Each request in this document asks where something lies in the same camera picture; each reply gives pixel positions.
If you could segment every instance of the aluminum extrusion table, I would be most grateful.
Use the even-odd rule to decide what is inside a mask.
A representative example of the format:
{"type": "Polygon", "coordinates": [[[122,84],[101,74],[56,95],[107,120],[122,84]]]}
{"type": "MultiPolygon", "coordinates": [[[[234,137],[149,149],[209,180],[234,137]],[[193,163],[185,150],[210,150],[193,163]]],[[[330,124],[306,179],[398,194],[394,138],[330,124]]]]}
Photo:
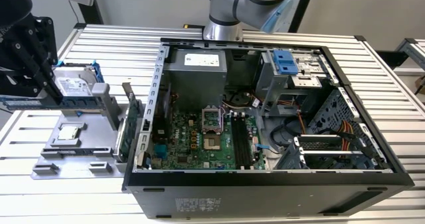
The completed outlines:
{"type": "MultiPolygon", "coordinates": [[[[111,95],[126,102],[130,81],[146,101],[160,38],[201,39],[200,29],[87,25],[75,29],[59,50],[65,62],[101,65],[111,95]]],[[[314,219],[208,219],[180,223],[425,223],[425,108],[366,41],[353,36],[244,32],[248,42],[328,46],[365,108],[410,173],[416,186],[350,217],[314,219]]],[[[121,178],[32,180],[29,174],[60,112],[15,112],[0,131],[0,223],[157,223],[146,220],[121,178]]]]}

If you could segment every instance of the sticker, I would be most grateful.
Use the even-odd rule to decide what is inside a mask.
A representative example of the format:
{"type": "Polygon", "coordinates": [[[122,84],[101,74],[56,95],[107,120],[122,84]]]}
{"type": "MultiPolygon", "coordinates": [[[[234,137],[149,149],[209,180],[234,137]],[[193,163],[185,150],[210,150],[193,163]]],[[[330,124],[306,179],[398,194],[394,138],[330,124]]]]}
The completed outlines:
{"type": "Polygon", "coordinates": [[[217,212],[221,198],[176,198],[177,212],[217,212]]]}
{"type": "Polygon", "coordinates": [[[87,82],[80,78],[59,77],[56,83],[64,96],[92,96],[87,82]]]}
{"type": "Polygon", "coordinates": [[[220,66],[218,55],[186,54],[185,66],[220,66]]]}
{"type": "Polygon", "coordinates": [[[5,101],[8,106],[40,106],[40,101],[5,101]]]}
{"type": "Polygon", "coordinates": [[[257,98],[254,98],[254,100],[252,102],[252,106],[257,108],[258,104],[260,104],[260,100],[257,98]]]}

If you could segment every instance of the wire bundle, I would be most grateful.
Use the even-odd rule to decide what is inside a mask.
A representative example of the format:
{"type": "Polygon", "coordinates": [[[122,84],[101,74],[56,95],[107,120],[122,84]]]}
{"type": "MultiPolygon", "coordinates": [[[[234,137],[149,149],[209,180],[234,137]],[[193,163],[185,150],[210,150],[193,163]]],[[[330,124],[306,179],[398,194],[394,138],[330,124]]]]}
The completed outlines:
{"type": "MultiPolygon", "coordinates": [[[[340,129],[338,129],[338,132],[354,134],[353,127],[352,127],[350,123],[348,123],[346,120],[344,120],[344,121],[341,122],[341,127],[340,127],[340,129]]],[[[349,143],[349,141],[346,141],[346,140],[342,138],[342,147],[341,147],[342,151],[348,151],[349,148],[350,148],[350,143],[349,143]]]]}

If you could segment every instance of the case label sticker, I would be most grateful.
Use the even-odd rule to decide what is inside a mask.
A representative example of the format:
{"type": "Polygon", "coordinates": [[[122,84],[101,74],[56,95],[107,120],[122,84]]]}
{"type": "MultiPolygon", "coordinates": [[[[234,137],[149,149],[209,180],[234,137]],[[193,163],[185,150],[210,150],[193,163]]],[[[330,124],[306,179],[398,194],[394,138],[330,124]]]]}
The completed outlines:
{"type": "Polygon", "coordinates": [[[64,96],[92,96],[87,82],[80,78],[56,78],[60,91],[64,96]]]}
{"type": "Polygon", "coordinates": [[[176,198],[177,212],[216,212],[221,198],[176,198]]]}
{"type": "Polygon", "coordinates": [[[218,55],[186,54],[185,66],[220,66],[218,55]]]}
{"type": "Polygon", "coordinates": [[[258,104],[260,104],[260,100],[257,98],[254,98],[254,100],[252,102],[252,106],[257,108],[258,104]]]}

